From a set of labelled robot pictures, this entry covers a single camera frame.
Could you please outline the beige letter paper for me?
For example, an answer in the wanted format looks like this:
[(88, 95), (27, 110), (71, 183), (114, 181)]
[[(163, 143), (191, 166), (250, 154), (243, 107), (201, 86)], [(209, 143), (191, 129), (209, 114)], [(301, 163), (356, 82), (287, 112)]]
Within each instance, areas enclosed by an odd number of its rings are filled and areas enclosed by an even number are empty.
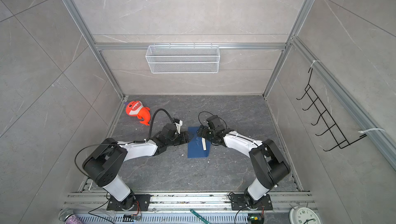
[(207, 150), (206, 139), (203, 137), (202, 137), (202, 146), (203, 146), (203, 150), (206, 151)]

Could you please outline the blue envelope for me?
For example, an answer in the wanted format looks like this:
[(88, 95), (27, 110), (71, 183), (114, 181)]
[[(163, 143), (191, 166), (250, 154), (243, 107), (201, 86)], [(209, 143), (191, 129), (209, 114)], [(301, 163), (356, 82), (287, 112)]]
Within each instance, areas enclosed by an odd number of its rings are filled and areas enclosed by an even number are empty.
[(210, 154), (211, 143), (206, 140), (207, 150), (203, 150), (202, 138), (197, 136), (197, 130), (199, 127), (189, 127), (188, 132), (193, 134), (193, 139), (188, 143), (187, 158), (207, 158)]

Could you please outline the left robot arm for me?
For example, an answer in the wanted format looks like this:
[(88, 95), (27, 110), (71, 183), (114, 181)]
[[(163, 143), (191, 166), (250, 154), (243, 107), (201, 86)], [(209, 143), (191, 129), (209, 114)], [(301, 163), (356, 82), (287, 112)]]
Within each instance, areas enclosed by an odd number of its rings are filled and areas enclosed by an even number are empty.
[[(168, 116), (170, 123), (153, 135), (154, 120), (160, 111)], [(140, 157), (157, 156), (168, 147), (189, 143), (192, 135), (182, 131), (182, 125), (180, 119), (172, 118), (165, 109), (160, 108), (151, 117), (146, 139), (121, 142), (106, 138), (102, 143), (88, 145), (78, 151), (74, 164), (83, 175), (109, 193), (110, 200), (117, 203), (120, 209), (129, 211), (137, 205), (137, 200), (133, 190), (119, 176), (123, 163)]]

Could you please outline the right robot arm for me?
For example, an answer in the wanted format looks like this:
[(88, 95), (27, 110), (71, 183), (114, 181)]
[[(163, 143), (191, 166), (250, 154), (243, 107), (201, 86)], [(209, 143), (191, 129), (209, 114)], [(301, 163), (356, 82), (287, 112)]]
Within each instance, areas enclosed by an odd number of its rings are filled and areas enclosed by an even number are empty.
[(245, 189), (243, 208), (256, 209), (269, 201), (268, 193), (283, 178), (290, 174), (290, 166), (278, 146), (271, 139), (254, 140), (228, 128), (219, 116), (206, 119), (207, 125), (201, 125), (197, 136), (213, 145), (234, 149), (250, 158), (255, 180)]

